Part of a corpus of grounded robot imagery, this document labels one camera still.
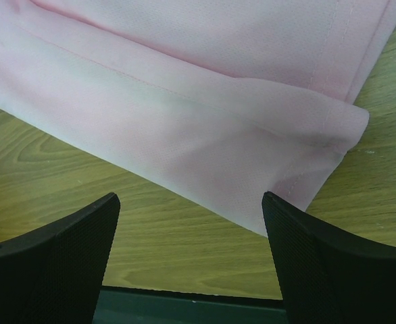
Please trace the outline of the light pink t-shirt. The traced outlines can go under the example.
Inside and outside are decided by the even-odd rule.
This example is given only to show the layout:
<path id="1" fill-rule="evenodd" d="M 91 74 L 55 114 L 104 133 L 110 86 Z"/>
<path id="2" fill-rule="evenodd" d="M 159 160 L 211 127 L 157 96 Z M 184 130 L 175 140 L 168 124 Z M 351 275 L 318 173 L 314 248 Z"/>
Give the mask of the light pink t-shirt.
<path id="1" fill-rule="evenodd" d="M 0 1 L 0 109 L 257 234 L 369 114 L 396 1 Z"/>

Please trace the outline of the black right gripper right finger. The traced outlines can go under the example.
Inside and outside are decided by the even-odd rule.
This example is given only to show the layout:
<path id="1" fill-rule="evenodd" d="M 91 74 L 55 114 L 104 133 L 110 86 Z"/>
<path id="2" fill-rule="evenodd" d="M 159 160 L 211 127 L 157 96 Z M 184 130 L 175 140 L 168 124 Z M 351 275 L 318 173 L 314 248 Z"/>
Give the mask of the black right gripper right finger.
<path id="1" fill-rule="evenodd" d="M 289 323 L 396 323 L 396 247 L 315 218 L 272 192 L 262 210 Z"/>

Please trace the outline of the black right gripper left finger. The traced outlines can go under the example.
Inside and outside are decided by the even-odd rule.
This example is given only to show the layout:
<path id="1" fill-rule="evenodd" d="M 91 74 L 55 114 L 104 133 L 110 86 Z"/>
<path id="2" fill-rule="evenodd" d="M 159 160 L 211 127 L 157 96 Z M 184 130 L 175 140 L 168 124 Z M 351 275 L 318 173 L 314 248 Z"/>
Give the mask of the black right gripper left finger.
<path id="1" fill-rule="evenodd" d="M 0 323 L 91 323 L 119 214 L 109 193 L 0 242 Z"/>

